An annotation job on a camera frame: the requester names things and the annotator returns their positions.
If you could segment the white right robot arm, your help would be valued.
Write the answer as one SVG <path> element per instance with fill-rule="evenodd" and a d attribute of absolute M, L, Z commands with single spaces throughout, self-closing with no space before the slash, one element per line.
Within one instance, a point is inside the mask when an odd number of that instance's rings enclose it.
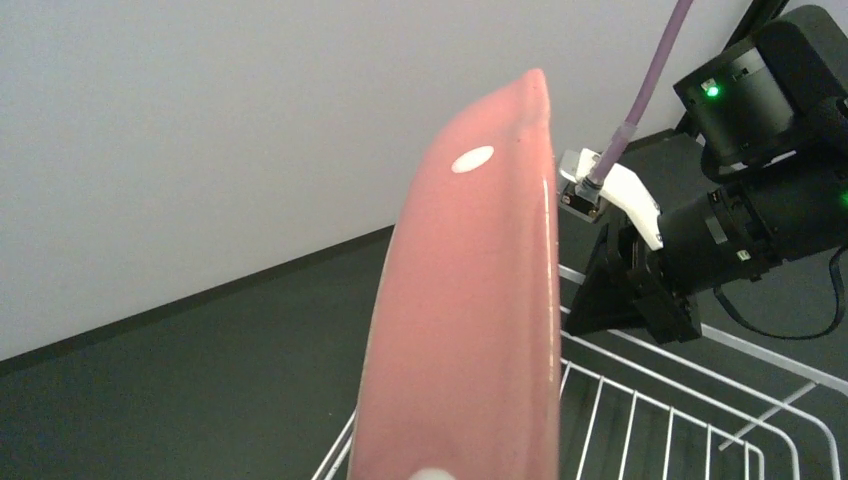
<path fill-rule="evenodd" d="M 558 166 L 562 209 L 595 223 L 608 215 L 566 314 L 582 336 L 639 328 L 658 343 L 702 334 L 696 295 L 723 293 L 786 262 L 830 251 L 831 327 L 843 321 L 847 250 L 847 37 L 804 5 L 769 20 L 674 87 L 702 134 L 701 170 L 715 189 L 663 211 L 617 161 L 623 123 L 606 152 L 568 151 Z"/>

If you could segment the white wire dish rack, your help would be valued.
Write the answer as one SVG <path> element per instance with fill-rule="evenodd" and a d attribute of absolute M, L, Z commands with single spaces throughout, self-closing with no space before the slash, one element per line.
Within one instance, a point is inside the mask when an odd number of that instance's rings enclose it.
<path fill-rule="evenodd" d="M 682 351 L 564 334 L 565 479 L 843 479 L 847 382 L 705 326 Z"/>

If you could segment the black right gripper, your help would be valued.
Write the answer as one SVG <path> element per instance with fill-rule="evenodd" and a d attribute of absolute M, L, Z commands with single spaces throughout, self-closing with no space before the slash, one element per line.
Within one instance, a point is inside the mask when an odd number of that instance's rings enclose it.
<path fill-rule="evenodd" d="M 642 329 L 659 344 L 702 337 L 697 301 L 674 289 L 626 218 L 601 228 L 563 326 L 573 336 Z"/>

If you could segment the pink polka dot plate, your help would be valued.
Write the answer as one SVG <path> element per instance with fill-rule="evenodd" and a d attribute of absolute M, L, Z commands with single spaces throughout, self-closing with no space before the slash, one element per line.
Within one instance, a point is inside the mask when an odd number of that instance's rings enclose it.
<path fill-rule="evenodd" d="M 560 290 L 544 73 L 428 147 L 385 259 L 351 479 L 555 479 Z"/>

